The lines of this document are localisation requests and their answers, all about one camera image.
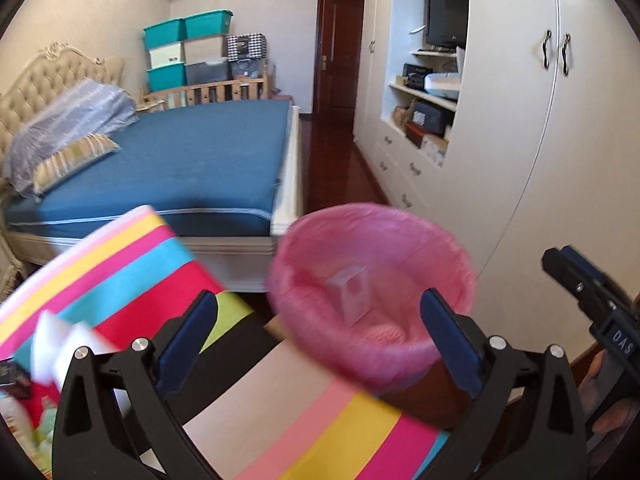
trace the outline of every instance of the upholstered headboard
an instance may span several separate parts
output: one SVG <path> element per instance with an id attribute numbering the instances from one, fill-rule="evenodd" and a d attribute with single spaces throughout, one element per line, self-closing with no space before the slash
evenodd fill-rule
<path id="1" fill-rule="evenodd" d="M 65 89 L 85 77 L 120 85 L 123 69 L 121 58 L 91 60 L 66 44 L 53 43 L 41 50 L 0 96 L 0 153 L 8 149 L 25 122 Z"/>

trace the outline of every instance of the television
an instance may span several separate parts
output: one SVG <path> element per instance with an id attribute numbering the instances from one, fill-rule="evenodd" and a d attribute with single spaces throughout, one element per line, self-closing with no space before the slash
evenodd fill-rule
<path id="1" fill-rule="evenodd" d="M 425 0 L 424 41 L 444 48 L 465 48 L 468 21 L 469 0 Z"/>

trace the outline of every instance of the blue gripper pad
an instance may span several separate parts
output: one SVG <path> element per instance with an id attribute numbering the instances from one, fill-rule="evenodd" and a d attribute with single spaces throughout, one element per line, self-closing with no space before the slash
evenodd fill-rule
<path id="1" fill-rule="evenodd" d="M 482 331 L 453 312 L 435 288 L 422 294 L 420 317 L 457 386 L 476 398 L 482 390 Z"/>
<path id="2" fill-rule="evenodd" d="M 158 358 L 158 395 L 166 398 L 180 391 L 217 320 L 218 300 L 215 294 L 202 291 Z"/>
<path id="3" fill-rule="evenodd" d="M 560 249 L 560 253 L 562 254 L 562 256 L 571 261 L 571 263 L 573 263 L 575 266 L 586 272 L 590 278 L 598 282 L 603 282 L 604 275 L 602 271 L 599 268 L 595 267 L 589 260 L 582 256 L 573 247 L 567 245 L 566 247 Z"/>

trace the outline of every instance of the pink trash bin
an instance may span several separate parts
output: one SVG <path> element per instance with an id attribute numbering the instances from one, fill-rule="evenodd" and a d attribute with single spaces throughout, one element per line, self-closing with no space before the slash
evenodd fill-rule
<path id="1" fill-rule="evenodd" d="M 398 209 L 353 203 L 290 227 L 268 294 L 300 348 L 380 393 L 410 386 L 440 358 L 419 312 L 432 286 L 469 314 L 476 273 L 453 235 Z"/>

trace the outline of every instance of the stacked storage bins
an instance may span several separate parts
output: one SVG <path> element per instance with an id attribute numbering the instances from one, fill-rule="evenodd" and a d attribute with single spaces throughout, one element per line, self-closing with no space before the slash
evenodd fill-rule
<path id="1" fill-rule="evenodd" d="M 182 18 L 145 29 L 145 45 L 151 58 L 151 70 L 147 71 L 147 75 L 152 92 L 186 85 L 182 46 L 186 35 Z"/>
<path id="2" fill-rule="evenodd" d="M 187 83 L 189 86 L 228 81 L 226 34 L 230 10 L 213 10 L 185 19 L 187 40 L 184 44 Z"/>
<path id="3" fill-rule="evenodd" d="M 159 92 L 230 79 L 226 34 L 233 13 L 213 10 L 145 29 L 149 88 Z"/>

